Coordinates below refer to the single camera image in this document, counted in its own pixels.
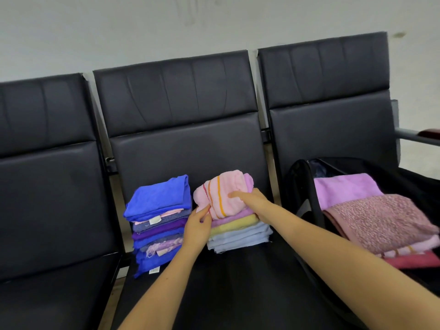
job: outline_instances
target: care label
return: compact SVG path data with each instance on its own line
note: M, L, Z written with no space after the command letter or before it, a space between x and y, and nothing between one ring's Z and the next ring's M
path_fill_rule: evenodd
M161 218L160 215L155 216L155 217L150 219L150 225L157 224L157 223L159 223L161 221L162 221L162 218Z
M151 269L150 272L148 272L149 275L153 274L153 273L159 273L160 270L160 266L155 267L154 269Z

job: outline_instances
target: chair seat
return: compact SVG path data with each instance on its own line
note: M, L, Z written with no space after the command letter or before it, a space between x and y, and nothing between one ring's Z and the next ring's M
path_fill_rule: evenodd
M347 329L311 285L292 248L276 232L271 241L222 254L204 248L173 328ZM112 330L159 276L146 273L134 279L136 269L133 258Z
M8 330L97 328L120 258L120 253L114 253L1 283L0 327Z

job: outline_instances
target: white wall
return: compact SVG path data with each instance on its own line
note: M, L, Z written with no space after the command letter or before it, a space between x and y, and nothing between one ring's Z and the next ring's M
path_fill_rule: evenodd
M440 0L0 0L0 81L384 30L401 127L440 128L439 14ZM401 166L440 178L440 148L404 141Z

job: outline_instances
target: chair backrest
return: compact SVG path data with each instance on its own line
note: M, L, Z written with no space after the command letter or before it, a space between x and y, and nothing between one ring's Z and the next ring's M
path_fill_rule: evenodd
M122 250L80 74L0 84L0 280Z
M246 51L95 71L125 202L188 174L191 191L228 170L272 197Z
M278 183L298 159L397 166L386 33L259 50Z

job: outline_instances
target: yellow towel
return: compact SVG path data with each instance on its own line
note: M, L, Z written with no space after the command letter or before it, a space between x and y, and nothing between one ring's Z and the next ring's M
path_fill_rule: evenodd
M245 216L244 218L237 219L237 220L222 224L220 226L211 228L210 237L212 237L214 235L226 233L228 231L237 231L239 229L244 229L244 228L255 225L258 221L259 220L256 217L256 215L251 214L251 215Z

